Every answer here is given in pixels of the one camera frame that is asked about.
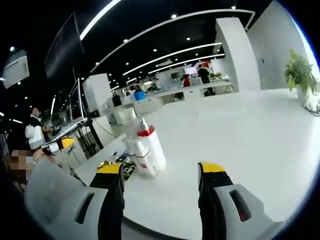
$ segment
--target white bottle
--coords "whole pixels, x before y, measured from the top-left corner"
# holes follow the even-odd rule
[[[145,147],[141,139],[132,141],[132,148],[134,150],[134,162],[136,169],[141,176],[147,178],[154,178],[158,174],[158,168],[155,164],[153,154],[150,153],[150,149]]]

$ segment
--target black clothing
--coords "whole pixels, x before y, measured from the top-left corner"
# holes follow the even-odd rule
[[[118,107],[118,106],[122,105],[120,96],[119,96],[118,94],[116,94],[116,95],[114,95],[114,96],[112,97],[112,102],[113,102],[113,105],[114,105],[115,107]]]
[[[198,76],[201,78],[203,84],[210,83],[209,72],[207,69],[200,68],[198,71]]]

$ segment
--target white column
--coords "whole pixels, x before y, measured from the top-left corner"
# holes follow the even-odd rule
[[[99,111],[102,116],[105,109],[104,104],[112,97],[108,75],[106,73],[92,75],[82,84],[89,111]]]
[[[259,69],[247,33],[237,17],[216,19],[216,40],[222,42],[226,73],[234,92],[261,89]]]

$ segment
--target white table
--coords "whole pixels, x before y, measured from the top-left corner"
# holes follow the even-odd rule
[[[74,173],[86,186],[89,186],[94,179],[97,173],[97,167],[100,165],[100,163],[102,163],[103,161],[110,162],[110,156],[112,156],[115,152],[117,152],[118,154],[122,154],[126,150],[126,146],[122,142],[122,139],[124,139],[125,137],[126,134],[122,134],[108,146],[105,146],[102,150],[98,151],[93,157],[88,159],[87,162],[74,170]]]
[[[320,118],[295,98],[288,89],[232,93],[148,115],[167,168],[148,180],[133,172],[124,186],[124,216],[158,233],[200,240],[197,163],[207,161],[263,201],[274,221],[287,221],[311,187],[320,156]]]

